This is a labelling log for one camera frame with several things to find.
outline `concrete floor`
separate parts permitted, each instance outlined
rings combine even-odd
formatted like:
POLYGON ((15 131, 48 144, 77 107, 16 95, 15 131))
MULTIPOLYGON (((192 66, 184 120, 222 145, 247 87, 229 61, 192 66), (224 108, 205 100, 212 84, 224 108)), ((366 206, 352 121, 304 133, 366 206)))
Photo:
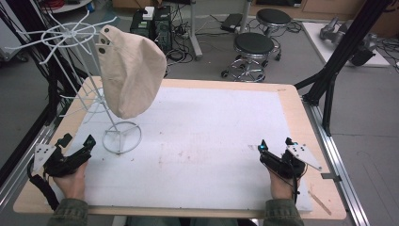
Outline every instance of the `concrete floor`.
MULTIPOLYGON (((89 23, 98 23, 118 15, 116 26, 128 31, 130 12, 97 10, 90 14, 89 23)), ((83 10, 57 15, 60 21, 78 20, 83 10)), ((220 31, 211 17, 198 19, 220 31)), ((220 73, 237 55, 232 49, 233 34, 210 37, 198 35, 203 58, 170 67, 170 79, 199 79, 229 81, 220 73)), ((323 62, 316 54, 305 32, 286 32, 280 61, 270 60, 264 82, 295 84, 318 73, 323 62)), ((46 105, 47 85, 32 62, 9 62, 0 69, 0 124, 2 130, 1 166, 15 149, 33 121, 46 105)), ((345 167, 357 191, 371 225, 399 225, 399 73, 393 68, 344 67, 338 75, 331 116, 331 133, 345 167)), ((309 88, 299 91, 305 94, 309 88)), ((2 225, 44 225, 49 216, 21 215, 12 211, 18 189, 0 213, 2 225)), ((111 225, 111 217, 90 216, 89 225, 111 225)), ((306 225, 352 225, 344 220, 305 220, 306 225)))

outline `wooden tabletop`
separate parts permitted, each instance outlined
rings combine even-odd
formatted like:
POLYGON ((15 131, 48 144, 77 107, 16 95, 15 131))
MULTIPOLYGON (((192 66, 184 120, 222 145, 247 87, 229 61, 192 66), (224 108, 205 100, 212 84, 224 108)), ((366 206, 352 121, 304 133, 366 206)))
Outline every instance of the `wooden tabletop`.
MULTIPOLYGON (((93 77, 98 87, 101 86, 100 77, 93 77)), ((325 180, 321 173, 329 173, 326 160, 322 154, 315 133, 312 130, 304 106, 294 86, 281 84, 251 84, 198 80, 173 80, 164 79, 162 87, 193 88, 193 89, 238 89, 253 91, 276 92, 279 96, 285 119, 291 133, 291 139, 300 143, 306 143, 316 157, 323 171, 309 168, 306 173, 306 183, 313 206, 312 212, 302 213, 303 218, 319 219, 343 219, 346 212, 337 188, 332 180, 325 180)), ((79 101, 74 101, 69 112, 81 107, 79 101)), ((51 144, 70 133, 73 137, 81 124, 86 111, 77 111, 73 117, 66 117, 56 129, 51 144)), ((27 182, 17 201, 14 203, 14 211, 29 214, 53 213, 50 206, 45 203, 45 198, 40 191, 27 182)), ((235 210, 203 210, 203 209, 166 209, 166 208, 137 208, 115 206, 90 206, 90 214, 119 215, 119 216, 178 216, 178 217, 224 217, 224 218, 263 218, 260 211, 235 211, 235 210)))

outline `hand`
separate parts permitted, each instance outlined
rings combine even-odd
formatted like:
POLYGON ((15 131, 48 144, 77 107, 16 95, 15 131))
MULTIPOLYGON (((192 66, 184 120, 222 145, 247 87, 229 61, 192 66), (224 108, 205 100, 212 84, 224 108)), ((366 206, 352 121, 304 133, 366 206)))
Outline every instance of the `hand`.
POLYGON ((63 177, 54 177, 56 185, 61 189, 66 199, 85 199, 85 170, 88 162, 82 164, 76 173, 63 177))
POLYGON ((281 179, 273 170, 268 169, 270 174, 270 191, 274 200, 293 198, 293 179, 281 179))

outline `black metal frame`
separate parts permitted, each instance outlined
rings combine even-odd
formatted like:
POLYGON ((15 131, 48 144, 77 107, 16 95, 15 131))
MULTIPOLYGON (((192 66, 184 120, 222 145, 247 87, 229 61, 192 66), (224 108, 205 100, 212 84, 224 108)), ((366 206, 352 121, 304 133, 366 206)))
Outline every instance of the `black metal frame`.
MULTIPOLYGON (((42 12, 40 12, 40 14, 36 12, 33 4, 38 4, 38 0, 34 0, 33 3, 31 3, 30 0, 6 0, 6 2, 8 3, 9 8, 13 11, 25 31, 30 32, 47 30, 47 25, 50 24, 45 24, 44 22, 50 23, 51 21, 49 21, 46 15, 44 15, 42 12)), ((28 44, 30 41, 36 41, 41 39, 41 34, 33 34, 29 36, 29 40, 25 40, 22 35, 16 32, 16 30, 18 29, 17 27, 15 27, 16 24, 12 22, 7 13, 3 10, 0 10, 0 19, 4 21, 6 26, 15 35, 15 37, 21 44, 28 44)), ((48 48, 48 46, 42 43, 38 43, 35 46, 25 48, 25 50, 34 60, 40 73, 44 76, 49 84, 49 103, 43 109, 38 119, 29 129, 23 140, 21 140, 20 144, 11 154, 7 162, 4 164, 4 166, 1 167, 0 186, 2 186, 3 183, 7 180, 14 167, 21 160, 22 156, 27 151, 29 145, 34 140, 35 136, 38 134, 42 126, 49 125, 56 118, 58 104, 61 102, 60 94, 63 94, 65 96, 74 96, 75 92, 72 86, 74 86, 76 89, 80 88, 80 85, 74 79, 71 66, 66 62, 66 60, 62 57, 59 51, 56 51, 55 55, 60 58, 63 67, 67 70, 71 81, 73 81, 74 83, 73 85, 71 85, 65 75, 61 73, 62 71, 60 69, 60 66, 53 58, 50 58, 46 65, 40 65, 40 62, 47 58, 50 53, 50 49, 48 48)), ((77 76, 86 78, 86 73, 76 67, 74 69, 77 73, 77 76)))
POLYGON ((319 73, 295 84, 296 89, 302 89, 313 83, 311 90, 303 96, 303 101, 308 102, 310 105, 319 105, 320 98, 326 93, 323 128, 329 136, 331 136, 329 126, 332 98, 338 73, 346 61, 356 53, 363 38, 390 3, 391 0, 367 0, 325 67, 319 73))

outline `person's left hand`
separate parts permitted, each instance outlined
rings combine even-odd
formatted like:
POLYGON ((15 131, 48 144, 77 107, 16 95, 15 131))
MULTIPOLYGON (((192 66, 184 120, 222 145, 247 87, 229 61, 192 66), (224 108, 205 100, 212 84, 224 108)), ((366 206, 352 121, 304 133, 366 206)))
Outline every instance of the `person's left hand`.
POLYGON ((66 199, 85 199, 85 170, 88 162, 82 164, 76 173, 63 177, 54 177, 56 185, 61 189, 66 199))

